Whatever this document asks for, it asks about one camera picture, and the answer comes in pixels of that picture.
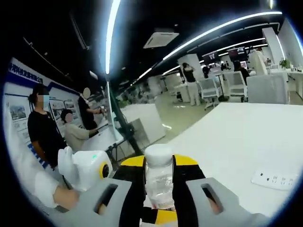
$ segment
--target face mask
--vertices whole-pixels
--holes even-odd
[[[49,95],[43,95],[43,108],[46,108],[49,104]]]

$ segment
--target electrical socket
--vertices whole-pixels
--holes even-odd
[[[298,176],[298,174],[278,173],[260,169],[255,172],[251,182],[267,188],[290,190],[295,186]]]

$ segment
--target white bottle cap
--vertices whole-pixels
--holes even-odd
[[[167,144],[153,144],[145,149],[148,167],[168,166],[172,162],[172,150]]]

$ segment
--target plastic water bottle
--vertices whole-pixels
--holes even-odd
[[[172,150],[166,144],[149,146],[144,153],[147,162],[146,192],[154,208],[175,210],[172,198]]]

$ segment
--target black ceiling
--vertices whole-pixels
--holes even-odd
[[[88,81],[89,70],[104,77],[105,42],[111,2],[74,0],[65,5],[43,2],[40,6],[27,6],[26,10],[23,9],[27,17],[19,17],[17,21],[20,37],[32,42],[32,47],[71,79],[53,69],[22,38],[17,44],[19,51],[14,55],[55,81],[79,91],[85,86],[95,90],[97,83],[91,79]],[[263,0],[245,4],[242,0],[121,0],[112,39],[109,78],[116,88],[125,80],[130,81],[125,84],[128,86],[156,63],[158,65],[144,78],[160,75],[177,66],[176,60],[187,54],[188,50],[217,36],[256,24],[279,22],[282,25],[283,16],[247,19],[213,32],[161,62],[164,56],[192,37],[229,20],[262,11],[269,11],[268,4]],[[90,47],[89,50],[84,50],[78,41],[70,15],[75,19],[86,46]],[[262,27],[264,26],[224,36],[189,53],[197,53],[202,59],[203,54],[219,48],[262,38]],[[272,27],[277,32],[278,25]],[[165,47],[143,49],[156,28],[174,30],[180,35]]]

